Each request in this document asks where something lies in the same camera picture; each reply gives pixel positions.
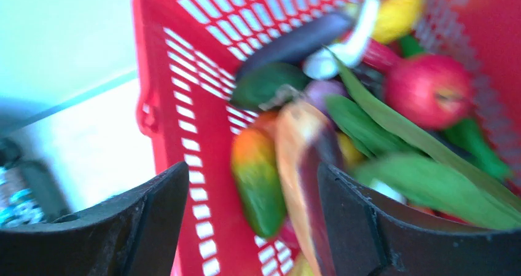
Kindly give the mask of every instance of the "red apple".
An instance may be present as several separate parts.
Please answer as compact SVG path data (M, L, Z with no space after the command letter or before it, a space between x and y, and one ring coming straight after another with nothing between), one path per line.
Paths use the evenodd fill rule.
M278 240L283 242L289 248L300 248L299 241L297 240L297 236L295 234L295 230L293 229L293 225L291 224L289 218L286 218L286 220L284 221L282 229L278 234Z
M442 55L402 60L387 75L385 102L426 130L442 130L472 106L471 78L463 65Z

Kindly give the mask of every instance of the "green leaf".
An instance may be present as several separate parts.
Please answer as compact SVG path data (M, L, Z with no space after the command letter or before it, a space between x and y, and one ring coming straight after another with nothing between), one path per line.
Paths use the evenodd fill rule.
M496 179L459 157L429 133L371 95L353 73L334 54L333 56L337 61L340 75L349 94L376 123L412 146L421 149L434 160L463 174L481 191L487 192L489 195L486 197L496 198L490 199L491 203L497 203L497 200L499 200L512 205L517 211L521 211L521 199Z
M354 143L356 149L367 157L415 150L396 135L384 130L360 106L348 98L329 96L326 98L326 104L333 121L352 140L356 140Z
M354 177L368 185L377 178L413 203L455 215L489 229L521 227L521 213L483 191L456 170L414 153L397 153L355 168Z

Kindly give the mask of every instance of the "red plastic basket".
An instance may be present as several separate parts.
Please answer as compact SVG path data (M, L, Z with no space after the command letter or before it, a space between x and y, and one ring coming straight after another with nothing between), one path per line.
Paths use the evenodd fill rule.
M190 196L174 275L283 275L295 251L254 236L230 174L230 144L256 114L226 102L241 61L346 0L134 0L137 119L156 169L185 160ZM428 0L417 37L475 75L476 114L521 176L521 0Z

